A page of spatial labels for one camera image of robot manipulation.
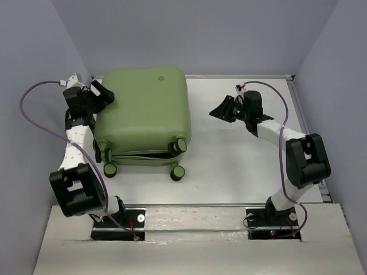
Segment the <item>green hard-shell suitcase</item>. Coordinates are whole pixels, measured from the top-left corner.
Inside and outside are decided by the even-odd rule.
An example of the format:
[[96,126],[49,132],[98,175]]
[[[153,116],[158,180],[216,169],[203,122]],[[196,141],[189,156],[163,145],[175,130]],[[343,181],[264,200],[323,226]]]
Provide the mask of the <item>green hard-shell suitcase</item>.
[[180,165],[192,137],[188,87],[176,66],[120,68],[106,73],[101,84],[115,100],[96,115],[93,146],[106,177],[118,166],[169,166],[181,180]]

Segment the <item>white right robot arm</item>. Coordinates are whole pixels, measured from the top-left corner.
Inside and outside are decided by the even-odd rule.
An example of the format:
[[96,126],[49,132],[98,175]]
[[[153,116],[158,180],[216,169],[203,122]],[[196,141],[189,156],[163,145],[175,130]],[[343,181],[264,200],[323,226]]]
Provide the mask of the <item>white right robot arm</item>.
[[269,224],[282,221],[306,191],[330,176],[322,137],[296,132],[264,114],[258,91],[226,96],[209,114],[229,123],[240,120],[251,134],[278,147],[282,186],[266,201],[263,217]]

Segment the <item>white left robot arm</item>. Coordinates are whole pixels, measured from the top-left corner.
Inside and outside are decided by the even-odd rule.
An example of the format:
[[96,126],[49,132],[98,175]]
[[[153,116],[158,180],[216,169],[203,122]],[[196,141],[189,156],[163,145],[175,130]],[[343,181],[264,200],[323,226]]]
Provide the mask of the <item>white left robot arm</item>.
[[106,218],[114,226],[123,225],[128,214],[123,201],[109,197],[102,182],[84,155],[85,140],[93,135],[94,115],[114,102],[114,93],[97,80],[90,87],[70,78],[63,96],[68,108],[65,113],[67,146],[59,169],[49,175],[58,205],[66,217],[89,215],[95,222]]

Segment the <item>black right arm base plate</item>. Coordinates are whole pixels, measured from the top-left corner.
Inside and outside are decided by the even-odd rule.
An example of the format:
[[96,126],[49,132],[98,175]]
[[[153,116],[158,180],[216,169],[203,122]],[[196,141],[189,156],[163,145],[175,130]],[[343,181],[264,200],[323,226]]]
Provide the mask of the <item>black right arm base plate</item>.
[[300,232],[297,232],[299,223],[294,207],[273,218],[266,217],[265,208],[247,208],[243,225],[251,241],[302,239]]

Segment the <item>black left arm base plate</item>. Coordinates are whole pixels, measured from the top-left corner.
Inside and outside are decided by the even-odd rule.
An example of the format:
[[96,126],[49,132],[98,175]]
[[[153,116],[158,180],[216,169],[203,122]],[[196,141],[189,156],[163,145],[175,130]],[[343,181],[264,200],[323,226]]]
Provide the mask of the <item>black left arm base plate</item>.
[[101,221],[93,218],[90,238],[94,241],[144,241],[146,209],[126,208],[126,215],[116,213],[113,219],[104,216]]

